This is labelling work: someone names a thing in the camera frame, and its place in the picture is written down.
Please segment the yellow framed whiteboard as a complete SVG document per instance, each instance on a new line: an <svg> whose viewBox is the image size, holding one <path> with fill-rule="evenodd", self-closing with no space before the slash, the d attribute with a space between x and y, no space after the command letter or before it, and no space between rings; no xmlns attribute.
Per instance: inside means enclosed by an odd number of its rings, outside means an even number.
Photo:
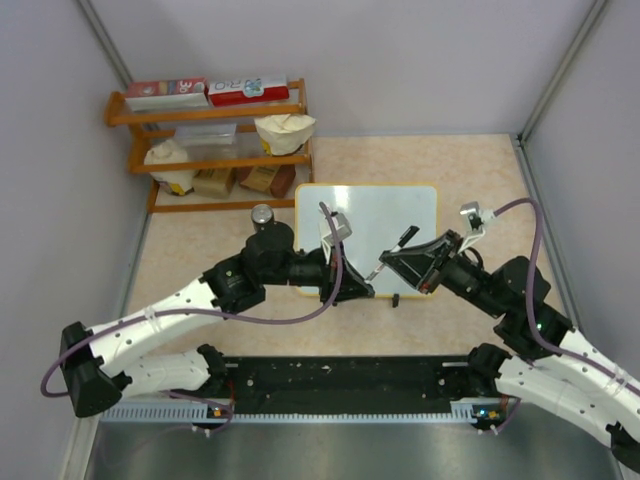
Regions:
<svg viewBox="0 0 640 480"><path fill-rule="evenodd" d="M411 226L419 231L409 246L427 243L438 233L438 193L427 184L303 184L295 193L295 241L298 249L320 246L319 204L345 215L352 234L344 241L346 257L364 277L379 265Z"/></svg>

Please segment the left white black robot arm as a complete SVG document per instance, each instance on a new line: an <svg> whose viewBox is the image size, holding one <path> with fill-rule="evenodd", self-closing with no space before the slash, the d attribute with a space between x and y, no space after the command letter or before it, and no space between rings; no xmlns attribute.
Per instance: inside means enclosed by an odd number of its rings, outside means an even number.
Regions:
<svg viewBox="0 0 640 480"><path fill-rule="evenodd" d="M265 301L270 285L315 287L322 310L373 297L373 286L346 258L342 241L348 234L341 221L324 221L320 247L297 251L291 227L271 221L257 227L238 254L165 299L106 324L65 327L59 367L75 416L91 417L147 393L220 394L226 365L214 347L166 357L150 353L205 325L249 322L246 311Z"/></svg>

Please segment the white black marker pen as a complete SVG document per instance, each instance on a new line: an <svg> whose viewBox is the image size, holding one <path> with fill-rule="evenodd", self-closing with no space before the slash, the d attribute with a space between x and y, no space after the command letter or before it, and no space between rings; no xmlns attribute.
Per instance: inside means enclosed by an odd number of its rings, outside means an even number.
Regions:
<svg viewBox="0 0 640 480"><path fill-rule="evenodd" d="M418 232L420 228L416 225L411 225L399 238L398 242L391 248L390 252L395 253L402 249ZM385 264L382 261L378 262L378 265L372 270L372 272L365 278L367 283L371 283L385 268Z"/></svg>

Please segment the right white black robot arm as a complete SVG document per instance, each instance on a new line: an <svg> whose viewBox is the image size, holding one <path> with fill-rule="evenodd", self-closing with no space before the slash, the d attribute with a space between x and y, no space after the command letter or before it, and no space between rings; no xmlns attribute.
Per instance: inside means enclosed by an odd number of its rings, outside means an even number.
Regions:
<svg viewBox="0 0 640 480"><path fill-rule="evenodd" d="M517 256L488 272L473 247L460 248L452 230L416 246L385 250L379 260L416 291L444 287L497 319L495 334L509 347L475 348L466 380L476 394L496 389L574 424L610 449L627 468L639 469L639 382L600 352L545 301L549 283L534 275L526 300L529 261Z"/></svg>

